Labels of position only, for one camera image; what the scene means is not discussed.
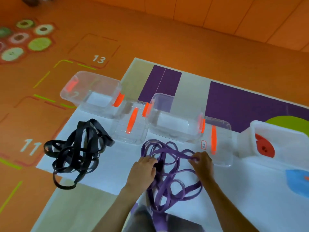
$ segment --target plastic storage container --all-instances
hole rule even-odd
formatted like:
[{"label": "plastic storage container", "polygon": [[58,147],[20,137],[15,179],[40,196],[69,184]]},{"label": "plastic storage container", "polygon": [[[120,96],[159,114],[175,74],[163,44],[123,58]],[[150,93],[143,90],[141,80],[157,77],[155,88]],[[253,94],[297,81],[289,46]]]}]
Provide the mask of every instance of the plastic storage container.
[{"label": "plastic storage container", "polygon": [[203,112],[184,107],[190,110],[190,115],[184,115],[185,112],[172,109],[173,102],[173,96],[162,93],[152,97],[146,115],[150,132],[179,142],[198,140],[202,135],[200,126]]},{"label": "plastic storage container", "polygon": [[124,95],[120,81],[99,74],[79,71],[64,86],[60,97],[88,113],[112,119]]},{"label": "plastic storage container", "polygon": [[146,103],[139,101],[123,101],[113,120],[110,136],[130,144],[144,143],[148,132],[145,105]]},{"label": "plastic storage container", "polygon": [[232,131],[228,122],[205,117],[204,133],[199,144],[199,151],[206,151],[215,165],[229,167],[233,164]]},{"label": "plastic storage container", "polygon": [[[257,141],[260,138],[267,141],[259,147]],[[292,167],[309,171],[309,137],[302,132],[252,121],[249,128],[238,134],[237,149],[240,157],[256,156],[258,160],[254,162],[271,168]]]}]

